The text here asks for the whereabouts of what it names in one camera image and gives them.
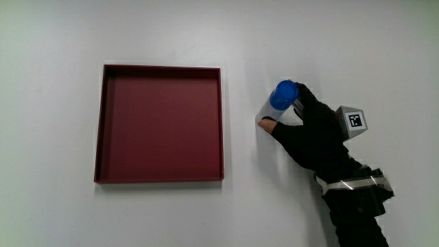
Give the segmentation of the person's right hand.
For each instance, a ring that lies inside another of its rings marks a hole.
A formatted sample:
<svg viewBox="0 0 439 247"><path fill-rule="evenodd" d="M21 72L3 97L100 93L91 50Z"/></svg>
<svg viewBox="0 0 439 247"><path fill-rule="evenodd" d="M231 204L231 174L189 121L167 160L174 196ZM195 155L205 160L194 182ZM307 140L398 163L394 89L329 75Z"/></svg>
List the person's right hand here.
<svg viewBox="0 0 439 247"><path fill-rule="evenodd" d="M291 80L279 82L269 97L269 105L278 111L294 106L302 124L288 126L268 115L258 125L274 137L297 164L315 173L323 195L394 196L389 182L378 169L363 166L348 154L335 112L319 102L304 84Z"/></svg>

